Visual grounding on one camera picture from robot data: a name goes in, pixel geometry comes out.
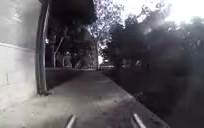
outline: sunlight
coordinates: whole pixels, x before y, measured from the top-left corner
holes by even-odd
[[[124,5],[123,19],[129,14],[140,14],[141,7],[146,4],[153,10],[154,5],[160,0],[114,0]],[[166,21],[173,21],[176,24],[181,22],[189,23],[193,17],[204,18],[204,0],[164,0],[165,4],[171,4],[170,14]]]
[[[189,23],[193,17],[204,18],[204,0],[169,0],[171,11],[166,21]]]

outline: sidewalk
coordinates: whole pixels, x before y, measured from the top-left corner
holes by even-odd
[[[101,72],[84,72],[52,90],[0,112],[0,128],[64,128],[76,115],[74,128],[132,128],[137,113],[147,128],[168,128]]]

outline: tree trunk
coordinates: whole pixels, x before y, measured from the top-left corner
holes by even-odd
[[[74,53],[71,53],[71,64],[72,64],[72,68],[75,68],[75,58],[74,58]]]

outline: ground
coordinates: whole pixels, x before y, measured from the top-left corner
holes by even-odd
[[[168,127],[101,72],[77,78],[0,112],[0,128],[64,128],[71,115],[75,128],[132,128],[137,113],[148,128]]]

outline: concrete path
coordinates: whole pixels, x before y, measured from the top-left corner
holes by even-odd
[[[147,128],[168,128],[159,118],[101,72],[84,72],[52,90],[0,112],[0,128],[65,128],[71,115],[74,128],[133,128],[137,113]]]

